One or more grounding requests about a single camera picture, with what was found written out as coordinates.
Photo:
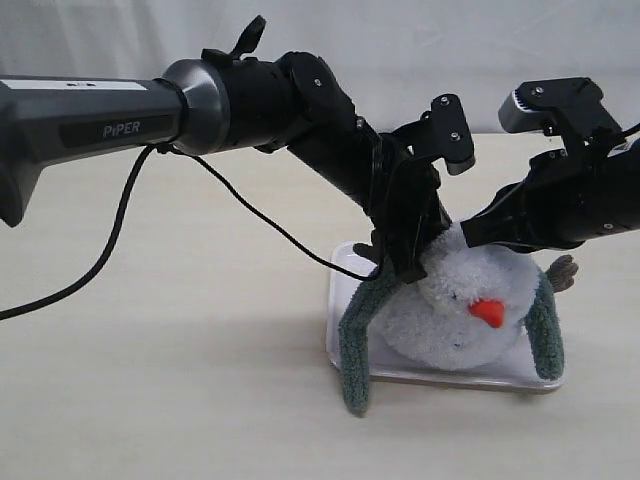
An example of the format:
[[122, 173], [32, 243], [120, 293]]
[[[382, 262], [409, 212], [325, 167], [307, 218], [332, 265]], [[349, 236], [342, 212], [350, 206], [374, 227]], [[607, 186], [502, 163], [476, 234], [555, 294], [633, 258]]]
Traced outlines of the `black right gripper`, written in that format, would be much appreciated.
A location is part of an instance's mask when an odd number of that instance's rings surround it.
[[639, 141], [614, 148], [586, 172], [525, 190], [499, 189], [489, 205], [461, 222], [469, 247], [571, 250], [584, 242], [639, 229]]

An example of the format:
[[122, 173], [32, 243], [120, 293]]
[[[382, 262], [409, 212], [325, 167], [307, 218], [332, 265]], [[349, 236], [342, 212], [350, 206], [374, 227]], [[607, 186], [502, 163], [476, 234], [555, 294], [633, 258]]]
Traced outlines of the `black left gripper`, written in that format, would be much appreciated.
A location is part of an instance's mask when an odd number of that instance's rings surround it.
[[389, 250], [396, 277], [415, 283], [427, 276], [420, 260], [425, 243], [452, 225], [438, 195], [440, 174], [432, 162], [404, 150], [395, 152], [382, 180], [370, 211], [376, 240]]

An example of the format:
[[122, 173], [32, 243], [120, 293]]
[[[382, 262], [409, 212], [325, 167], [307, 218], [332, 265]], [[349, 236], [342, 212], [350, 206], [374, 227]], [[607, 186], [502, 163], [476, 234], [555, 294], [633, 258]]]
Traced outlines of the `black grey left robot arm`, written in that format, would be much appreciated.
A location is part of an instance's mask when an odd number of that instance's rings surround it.
[[357, 203], [373, 225], [359, 253], [422, 279], [421, 255], [443, 218], [435, 170], [376, 132], [319, 56], [262, 61], [255, 18], [230, 52], [206, 49], [151, 80], [5, 76], [1, 80], [1, 218], [18, 225], [49, 166], [145, 145], [191, 156], [286, 149]]

